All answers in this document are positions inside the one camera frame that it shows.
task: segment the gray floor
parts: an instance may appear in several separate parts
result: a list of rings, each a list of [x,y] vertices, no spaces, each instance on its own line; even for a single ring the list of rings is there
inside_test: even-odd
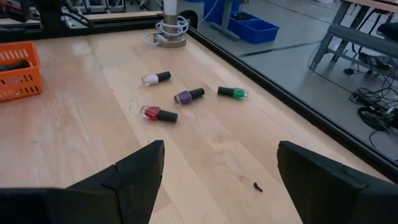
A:
[[[358,117],[358,105],[348,100],[350,93],[308,69],[308,60],[325,35],[339,5],[311,0],[249,0],[249,4],[243,5],[244,12],[280,27],[276,40],[264,44],[252,45],[243,40],[234,42],[210,28],[207,22],[202,22],[198,30],[369,144],[369,135],[373,129]],[[179,0],[178,9],[194,10],[201,18],[203,3]],[[351,24],[358,9],[351,7],[343,21],[344,25]],[[387,16],[383,16],[381,23],[385,22],[386,18]],[[375,20],[376,15],[373,15],[363,30],[368,31]],[[335,46],[338,42],[339,40],[333,40],[331,45]],[[364,78],[361,73],[345,75],[343,70],[351,66],[347,60],[339,59],[337,63],[330,63],[330,60],[331,55],[326,55],[317,72],[331,81],[350,91],[359,87],[371,90],[381,88],[382,81],[377,78]],[[378,150],[391,159],[398,160],[398,139],[378,132],[372,140]]]

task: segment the blue bin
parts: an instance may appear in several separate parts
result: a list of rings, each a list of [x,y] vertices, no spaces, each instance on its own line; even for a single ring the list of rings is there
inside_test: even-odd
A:
[[[216,6],[215,6],[216,0],[204,0],[204,2],[205,2],[205,7],[203,9],[203,18],[208,15],[211,8],[213,8],[214,6],[214,9],[210,12],[210,14],[206,17],[205,20],[208,22],[214,22],[218,25],[221,25],[224,13],[224,0],[218,0]],[[231,13],[232,14],[238,13],[240,5],[241,5],[241,0],[232,0]]]
[[[262,19],[237,21],[230,18],[228,29],[251,44],[260,44],[274,41],[279,27]]]
[[[246,12],[233,12],[233,13],[231,13],[231,15],[233,15],[233,14],[240,14],[240,15],[246,16],[248,20],[251,20],[251,19],[260,19],[260,18],[258,18],[258,17],[256,17],[256,16],[254,16],[254,15],[252,15],[252,14],[249,14],[249,13],[246,13]]]

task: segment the nail polish bottle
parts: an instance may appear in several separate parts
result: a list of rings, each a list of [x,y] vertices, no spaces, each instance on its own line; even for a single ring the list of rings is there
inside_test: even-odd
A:
[[[205,90],[203,88],[197,88],[192,91],[183,91],[174,96],[174,102],[178,104],[188,104],[191,103],[194,99],[197,99],[205,94]]]
[[[142,83],[145,85],[153,85],[153,84],[158,84],[162,81],[168,80],[172,74],[167,71],[167,72],[161,72],[158,74],[152,74],[152,75],[147,75],[143,78],[141,78]]]
[[[244,100],[249,95],[248,91],[242,88],[226,88],[221,86],[218,87],[217,94],[229,96],[237,100]]]
[[[151,121],[177,122],[178,114],[164,111],[158,106],[143,106],[140,114]]]

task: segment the white cable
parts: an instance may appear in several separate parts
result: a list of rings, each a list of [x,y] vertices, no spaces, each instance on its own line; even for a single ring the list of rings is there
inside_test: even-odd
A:
[[[210,9],[210,11],[207,13],[207,15],[198,23],[198,26],[205,20],[207,17],[210,15],[210,13],[213,11],[213,9],[216,7],[218,0],[214,3],[214,6]]]
[[[169,33],[166,30],[164,30],[165,27],[177,28],[177,32],[175,34]],[[157,29],[157,32],[145,35],[144,37],[145,43],[149,45],[157,45],[157,42],[149,42],[147,40],[147,37],[153,34],[165,34],[166,37],[178,37],[182,34],[185,34],[188,30],[188,21],[182,16],[177,16],[177,25],[166,24],[163,22],[163,20],[161,20],[160,22],[156,23],[155,28]]]

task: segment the orange plastic crate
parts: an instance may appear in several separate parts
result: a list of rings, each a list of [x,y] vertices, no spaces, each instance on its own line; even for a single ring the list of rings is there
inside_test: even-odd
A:
[[[21,60],[27,60],[30,67],[0,72],[0,102],[42,92],[40,60],[34,43],[0,44],[0,64],[9,65]]]

